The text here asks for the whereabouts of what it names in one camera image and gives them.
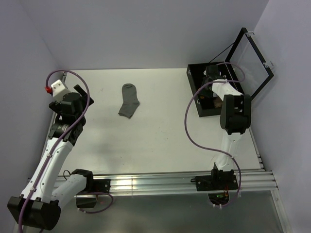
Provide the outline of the grey sock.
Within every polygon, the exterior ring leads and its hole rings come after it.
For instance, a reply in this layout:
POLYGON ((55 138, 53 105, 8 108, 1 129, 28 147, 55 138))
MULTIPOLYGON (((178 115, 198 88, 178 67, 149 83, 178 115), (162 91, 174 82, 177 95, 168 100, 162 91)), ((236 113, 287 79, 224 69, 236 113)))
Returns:
POLYGON ((122 86, 121 92, 123 103, 118 114, 119 116, 130 119, 140 105, 137 97, 137 89, 133 84, 126 83, 122 86))

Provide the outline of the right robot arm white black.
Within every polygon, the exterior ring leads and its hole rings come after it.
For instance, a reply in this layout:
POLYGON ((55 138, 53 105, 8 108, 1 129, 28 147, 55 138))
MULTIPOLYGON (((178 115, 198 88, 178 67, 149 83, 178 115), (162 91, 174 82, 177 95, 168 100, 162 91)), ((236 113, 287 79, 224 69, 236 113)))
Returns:
POLYGON ((208 95, 216 95, 220 99, 221 113, 220 126, 224 131, 221 151, 215 166, 224 172, 234 169, 233 158, 236 155, 238 142, 251 124, 251 101, 250 95, 236 90, 221 72, 217 65, 209 65, 205 70, 202 84, 213 82, 205 87, 208 95))

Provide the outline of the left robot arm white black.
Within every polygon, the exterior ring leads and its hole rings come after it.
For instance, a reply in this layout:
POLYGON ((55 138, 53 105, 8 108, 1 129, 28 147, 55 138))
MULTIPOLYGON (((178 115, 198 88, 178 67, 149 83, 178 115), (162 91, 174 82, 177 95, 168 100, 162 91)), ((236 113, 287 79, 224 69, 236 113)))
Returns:
POLYGON ((56 113, 41 161, 18 197, 11 197, 7 207, 18 224, 52 230, 61 214, 61 209, 78 193, 89 194, 94 190, 93 173, 76 169, 68 180, 57 189, 55 182, 67 156, 75 146, 86 124, 84 113, 94 103, 80 85, 74 92, 65 90, 60 98, 55 98, 49 108, 56 113))

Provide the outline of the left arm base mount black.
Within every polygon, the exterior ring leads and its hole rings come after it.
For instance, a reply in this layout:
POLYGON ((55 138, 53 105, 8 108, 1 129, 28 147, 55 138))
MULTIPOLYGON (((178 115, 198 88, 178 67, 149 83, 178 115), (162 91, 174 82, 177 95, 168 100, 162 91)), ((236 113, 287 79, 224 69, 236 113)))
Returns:
POLYGON ((94 179, 92 181, 87 181, 85 189, 80 191, 78 195, 88 193, 109 193, 110 184, 110 179, 94 179))

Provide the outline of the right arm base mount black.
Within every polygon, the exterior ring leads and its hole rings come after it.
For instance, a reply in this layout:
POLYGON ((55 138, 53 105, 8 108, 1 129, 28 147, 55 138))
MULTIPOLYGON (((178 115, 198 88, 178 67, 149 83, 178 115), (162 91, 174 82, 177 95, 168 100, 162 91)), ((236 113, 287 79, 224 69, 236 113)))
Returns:
POLYGON ((239 188, 234 170, 213 169, 210 175, 195 176, 190 182, 196 184, 197 191, 225 191, 239 188))

